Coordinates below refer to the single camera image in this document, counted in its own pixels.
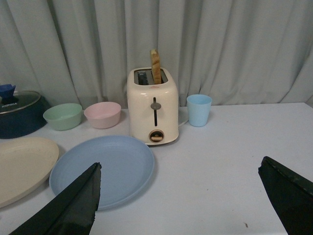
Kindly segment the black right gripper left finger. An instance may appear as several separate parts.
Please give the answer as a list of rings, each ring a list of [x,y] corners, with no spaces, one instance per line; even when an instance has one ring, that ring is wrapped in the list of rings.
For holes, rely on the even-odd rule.
[[[100,199],[101,164],[94,163],[12,235],[88,235]]]

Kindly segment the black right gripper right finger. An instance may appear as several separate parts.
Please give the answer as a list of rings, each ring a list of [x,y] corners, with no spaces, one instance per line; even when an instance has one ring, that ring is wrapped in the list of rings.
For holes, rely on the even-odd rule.
[[[258,168],[267,196],[289,235],[313,233],[313,183],[265,156]]]

